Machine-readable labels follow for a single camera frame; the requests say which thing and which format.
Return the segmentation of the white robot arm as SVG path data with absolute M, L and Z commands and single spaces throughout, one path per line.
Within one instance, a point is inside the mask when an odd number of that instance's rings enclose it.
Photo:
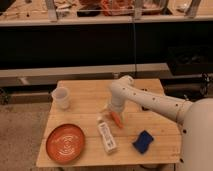
M 196 102 L 144 91 L 134 87 L 134 79 L 123 76 L 109 85 L 107 110 L 118 127 L 125 101 L 139 104 L 182 126 L 181 162 L 178 171 L 213 171 L 213 98 Z

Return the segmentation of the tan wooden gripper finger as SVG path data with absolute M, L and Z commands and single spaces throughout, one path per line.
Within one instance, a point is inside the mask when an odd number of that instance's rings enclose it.
M 109 111 L 108 106 L 104 106 L 101 112 Z

